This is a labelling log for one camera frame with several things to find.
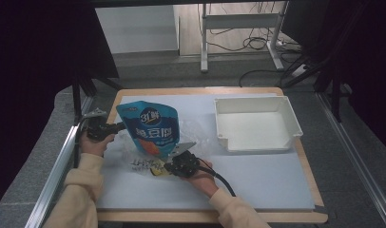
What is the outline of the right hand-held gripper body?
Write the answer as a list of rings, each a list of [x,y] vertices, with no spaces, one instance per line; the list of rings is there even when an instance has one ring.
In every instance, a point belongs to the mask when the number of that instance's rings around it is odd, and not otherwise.
[[[199,159],[189,151],[195,144],[195,142],[182,142],[175,145],[166,160],[166,163],[174,165],[172,175],[191,178],[198,172]]]

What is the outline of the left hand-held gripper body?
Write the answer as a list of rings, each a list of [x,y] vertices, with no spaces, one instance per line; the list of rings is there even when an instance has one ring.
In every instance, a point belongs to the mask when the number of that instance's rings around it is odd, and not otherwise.
[[[106,112],[96,108],[82,118],[82,128],[87,131],[87,136],[95,141],[101,142],[111,134],[119,132],[119,125],[106,122]]]

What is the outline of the blue snack pouch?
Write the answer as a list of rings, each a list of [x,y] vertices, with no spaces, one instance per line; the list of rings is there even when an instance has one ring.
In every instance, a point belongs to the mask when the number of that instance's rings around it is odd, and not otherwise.
[[[116,110],[137,149],[147,155],[166,158],[180,140],[178,112],[169,105],[138,101]]]

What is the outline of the clear printed plastic bag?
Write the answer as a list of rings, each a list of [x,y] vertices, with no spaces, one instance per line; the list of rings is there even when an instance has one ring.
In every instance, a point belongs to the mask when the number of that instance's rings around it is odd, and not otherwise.
[[[201,156],[206,154],[203,147],[210,144],[210,141],[203,133],[203,129],[194,121],[181,121],[180,128],[179,143],[195,142],[196,144],[189,151],[201,162]],[[123,147],[122,160],[126,163],[129,170],[141,175],[151,175],[154,177],[172,175],[164,169],[168,156],[158,158],[140,151],[126,130],[120,132],[119,139]]]

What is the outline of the person's left hand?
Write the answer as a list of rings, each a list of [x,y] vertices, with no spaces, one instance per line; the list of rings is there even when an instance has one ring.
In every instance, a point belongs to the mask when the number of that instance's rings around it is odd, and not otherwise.
[[[111,134],[105,137],[101,142],[95,142],[87,136],[84,131],[80,137],[79,145],[83,153],[103,157],[107,146],[114,141],[115,135]]]

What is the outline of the person's right hand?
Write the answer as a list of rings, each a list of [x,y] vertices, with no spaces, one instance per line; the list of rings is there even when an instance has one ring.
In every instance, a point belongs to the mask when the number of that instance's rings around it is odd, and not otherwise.
[[[214,178],[202,170],[199,170],[191,178],[183,178],[183,181],[189,182],[193,187],[204,193],[208,198],[211,198],[219,190]]]

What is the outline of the black stand legs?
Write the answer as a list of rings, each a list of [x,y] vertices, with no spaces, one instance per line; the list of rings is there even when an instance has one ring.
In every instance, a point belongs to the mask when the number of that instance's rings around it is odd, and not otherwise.
[[[341,72],[338,66],[327,63],[321,70],[314,83],[314,90],[317,93],[325,92],[330,88],[330,110],[336,120],[341,123],[340,98],[349,97],[350,93],[341,92]]]
[[[119,91],[123,87],[107,77],[100,76],[94,72],[88,72],[87,74],[75,72],[72,77],[72,96],[73,96],[73,107],[74,107],[74,124],[77,125],[82,119],[83,104],[81,101],[81,92],[84,92],[88,98],[92,98],[97,94],[97,88],[93,83],[96,79],[101,83],[114,88]]]

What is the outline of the light grey table mat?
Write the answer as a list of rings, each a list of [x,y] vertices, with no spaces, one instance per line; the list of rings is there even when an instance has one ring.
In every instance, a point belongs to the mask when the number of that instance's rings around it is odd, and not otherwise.
[[[216,172],[230,183],[236,195],[254,208],[267,210],[311,210],[315,203],[299,162],[295,145],[285,151],[230,153],[220,145],[215,120],[219,98],[282,96],[266,94],[152,95],[149,101],[174,107],[179,121],[194,121],[209,145],[202,159],[212,162]],[[104,191],[100,209],[207,210],[207,197],[175,176],[154,177],[129,170],[122,160],[120,133],[105,155],[102,173]]]

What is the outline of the white plastic bin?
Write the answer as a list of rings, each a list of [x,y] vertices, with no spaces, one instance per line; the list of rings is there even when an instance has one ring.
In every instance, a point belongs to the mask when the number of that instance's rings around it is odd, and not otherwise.
[[[302,135],[286,96],[215,100],[217,137],[230,153],[261,153],[292,148]]]

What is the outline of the dark curtain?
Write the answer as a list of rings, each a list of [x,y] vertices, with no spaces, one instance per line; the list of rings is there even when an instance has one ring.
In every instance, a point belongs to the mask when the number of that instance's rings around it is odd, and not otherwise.
[[[118,72],[91,0],[0,0],[0,200],[76,77]]]
[[[291,0],[282,32],[314,63],[314,89],[348,85],[349,103],[386,146],[386,0]]]

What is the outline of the white power strip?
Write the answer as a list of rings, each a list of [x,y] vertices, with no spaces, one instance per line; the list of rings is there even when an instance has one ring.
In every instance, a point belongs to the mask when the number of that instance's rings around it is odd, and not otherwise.
[[[305,64],[302,64],[300,65],[297,69],[295,69],[291,75],[293,77],[298,77],[300,76],[302,73],[304,73],[307,69],[309,68],[309,66],[305,65]]]

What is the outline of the aluminium rail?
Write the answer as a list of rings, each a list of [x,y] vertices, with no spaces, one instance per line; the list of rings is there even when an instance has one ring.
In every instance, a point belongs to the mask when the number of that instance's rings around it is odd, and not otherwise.
[[[29,219],[24,228],[40,228],[48,216],[49,208],[61,185],[61,180],[67,172],[67,167],[73,155],[75,140],[79,124],[72,126],[67,134],[64,144],[48,175],[47,181],[36,201]]]
[[[328,98],[323,93],[317,93],[316,97],[318,98],[318,101],[324,110],[329,123],[336,132],[338,139],[342,144],[350,162],[354,166],[362,184],[364,185],[365,190],[370,196],[374,206],[376,207],[386,226],[386,195],[376,182],[364,160],[361,158],[344,125],[338,121],[338,119],[331,111],[331,105],[329,104]]]

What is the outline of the white metal desk frame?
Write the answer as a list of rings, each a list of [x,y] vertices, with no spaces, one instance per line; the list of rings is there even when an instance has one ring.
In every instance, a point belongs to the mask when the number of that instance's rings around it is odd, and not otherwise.
[[[209,15],[206,4],[202,4],[201,28],[201,72],[208,71],[208,50],[207,50],[207,31],[209,29],[273,29],[270,41],[266,42],[266,47],[273,60],[277,71],[283,71],[284,66],[277,54],[277,40],[285,16],[288,1],[284,1],[277,13],[262,14],[232,14],[232,15]]]

